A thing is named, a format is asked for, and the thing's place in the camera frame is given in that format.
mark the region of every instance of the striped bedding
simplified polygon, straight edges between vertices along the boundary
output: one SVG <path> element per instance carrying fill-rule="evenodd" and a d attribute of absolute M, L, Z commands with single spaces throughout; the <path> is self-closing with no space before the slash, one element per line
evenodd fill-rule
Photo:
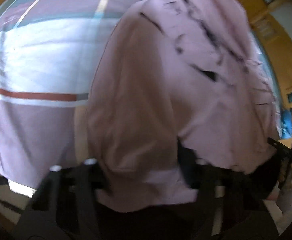
<path fill-rule="evenodd" d="M 7 0 L 0 7 L 0 174 L 36 188 L 88 157 L 86 103 L 107 40 L 139 0 Z"/>

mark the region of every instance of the pink jacket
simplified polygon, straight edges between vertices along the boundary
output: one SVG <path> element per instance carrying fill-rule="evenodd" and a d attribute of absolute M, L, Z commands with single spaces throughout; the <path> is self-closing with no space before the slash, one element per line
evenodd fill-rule
<path fill-rule="evenodd" d="M 253 172 L 275 150 L 275 98 L 236 0 L 143 0 L 110 37 L 89 97 L 90 154 L 119 212 L 193 202 L 177 137 L 198 158 Z"/>

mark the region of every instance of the black cable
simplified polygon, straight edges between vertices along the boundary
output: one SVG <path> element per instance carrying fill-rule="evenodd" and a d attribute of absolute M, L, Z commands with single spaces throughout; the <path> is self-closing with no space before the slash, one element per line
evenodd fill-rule
<path fill-rule="evenodd" d="M 8 185 L 8 180 L 5 177 L 0 176 L 0 185 Z M 5 208 L 8 208 L 18 214 L 22 214 L 23 210 L 19 207 L 16 207 L 14 205 L 12 205 L 11 203 L 1 200 L 0 199 L 0 204 L 3 205 Z"/>

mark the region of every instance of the blue object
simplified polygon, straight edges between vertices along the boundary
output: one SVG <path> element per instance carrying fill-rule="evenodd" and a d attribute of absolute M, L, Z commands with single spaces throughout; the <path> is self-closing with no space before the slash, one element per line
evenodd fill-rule
<path fill-rule="evenodd" d="M 282 120 L 282 137 L 281 139 L 292 138 L 292 114 L 289 110 L 285 109 L 281 116 Z"/>

